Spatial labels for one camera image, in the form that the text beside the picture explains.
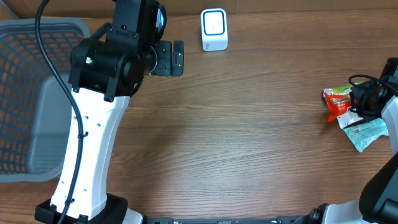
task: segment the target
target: white plug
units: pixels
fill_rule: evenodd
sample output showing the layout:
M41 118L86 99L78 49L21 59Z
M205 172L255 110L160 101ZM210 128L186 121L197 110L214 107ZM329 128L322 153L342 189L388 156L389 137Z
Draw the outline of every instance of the white plug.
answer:
M200 21L203 50L225 50L228 47L228 29L224 9L206 9L200 14Z

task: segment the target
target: plastic basket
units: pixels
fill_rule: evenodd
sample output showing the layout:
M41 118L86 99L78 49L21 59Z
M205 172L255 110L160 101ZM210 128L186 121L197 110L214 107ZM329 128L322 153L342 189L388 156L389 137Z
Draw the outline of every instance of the plastic basket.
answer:
M45 18L41 33L58 72L69 74L70 51L89 36L87 25L75 18ZM0 22L0 182L58 176L71 112L37 46L34 19Z

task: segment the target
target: black cable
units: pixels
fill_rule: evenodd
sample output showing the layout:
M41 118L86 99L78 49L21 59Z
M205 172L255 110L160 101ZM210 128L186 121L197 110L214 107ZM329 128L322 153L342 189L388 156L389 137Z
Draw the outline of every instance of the black cable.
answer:
M363 87L363 86L360 86L360 85L355 84L355 83L353 82L353 78L368 78L368 79L370 79L370 80L376 81L376 82L380 83L381 85L387 87L389 90L393 91L396 95L398 95L398 90L397 90L396 88L394 88L392 85L390 85L390 84L388 84L387 82L385 82L385 81L383 80L383 78L382 78L382 79L379 79L379 78L376 78L376 77L372 77L372 76L370 76L370 75L362 75L362 74L353 75L353 76L351 76L351 77L348 78L349 84L351 84L353 87L362 88L362 89L366 89L366 90L371 90L372 88L365 88L365 87Z
M372 80L372 81L375 81L376 83L375 83L373 86L371 86L371 87L369 87L369 88L366 88L366 87L364 87L363 85L360 85L360 84L357 85L357 84L355 84L355 83L353 82L353 79L354 79L354 78L367 78L367 79L370 79L370 80ZM389 76L384 76L384 77L382 77L382 78L375 78L375 77L372 77L372 76L370 76L370 75L362 75L362 74L359 74L359 75L353 75L353 76L349 77L349 78L348 78L348 82L349 82L349 84L351 84L353 87L360 88L360 89L365 89L365 90L373 90L373 89L374 89L374 86L377 85L377 83L380 83L380 85L386 87L386 88L389 89L390 91L393 91L395 95L398 95L398 90L397 90L396 88L394 88L392 85L388 84L388 83L385 81L385 79L388 79L388 78L389 78ZM365 98L364 95L359 96L359 101L366 101L366 99L364 99L364 98ZM353 106L353 107L351 107L349 110L350 110L351 112L357 113L357 114L359 114L359 115L361 115L361 116L375 116L375 117L380 116L377 112L369 111L369 110L364 110L364 109L361 108L360 106Z
M39 45L40 52L42 53L45 62L51 69L52 73L54 74L54 77L57 79L63 92L66 94L70 104L72 105L73 110L75 111L77 124L78 124L78 134L79 134L78 135L79 141L78 141L78 150L77 150L77 156L76 156L75 170L73 171L72 181L70 182L70 188L69 188L68 197L65 201L65 207L63 208L62 215L58 221L58 224L62 224L63 220L65 219L66 214L68 212L69 205L72 203L72 200L73 200L72 199L73 191L76 186L77 175L79 173L79 168L80 168L81 154L83 152L83 136L84 135L83 135L83 121L81 120L81 114L80 114L79 108L76 104L76 101L75 101L75 99L73 99L72 94L70 93L70 90L68 89L66 84L63 82L61 76L59 75L59 73L55 69L54 65L52 64L51 60L49 59L49 56L47 55L47 53L44 49L42 37L40 35L40 19L41 19L44 8L47 5L47 3L49 3L49 1L50 0L43 0L39 6L39 9L37 10L36 20L35 20L36 40L37 40L37 44Z
M138 90L140 89L141 85L142 85L142 81L139 82L139 83L134 87L134 89L132 90L132 95L131 95L131 96L134 96L134 94L136 94L136 93L138 92Z

